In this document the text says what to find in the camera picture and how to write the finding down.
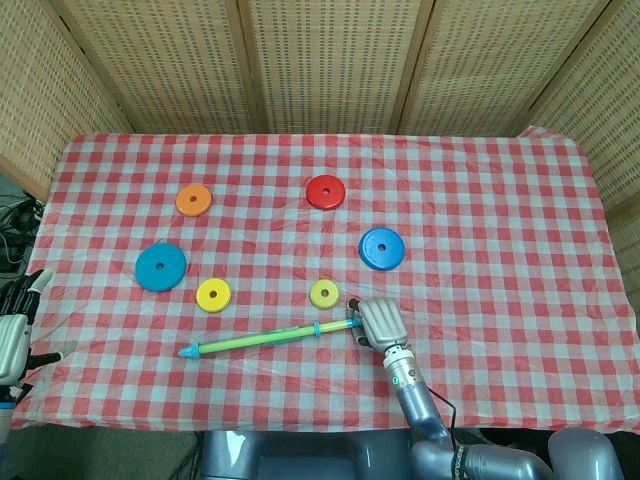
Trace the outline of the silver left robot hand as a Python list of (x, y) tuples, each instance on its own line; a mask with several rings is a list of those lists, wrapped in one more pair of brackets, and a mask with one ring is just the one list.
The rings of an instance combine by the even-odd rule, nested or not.
[(1, 386), (14, 387), (28, 370), (56, 363), (77, 347), (66, 343), (59, 351), (31, 352), (31, 334), (40, 297), (53, 278), (53, 271), (41, 269), (22, 275), (1, 287)]

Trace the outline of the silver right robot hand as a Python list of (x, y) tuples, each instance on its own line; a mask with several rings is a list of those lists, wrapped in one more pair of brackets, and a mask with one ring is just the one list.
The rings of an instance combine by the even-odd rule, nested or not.
[(379, 353), (408, 345), (408, 331), (400, 309), (393, 299), (358, 300), (347, 302), (347, 319), (352, 321), (352, 335), (359, 346)]

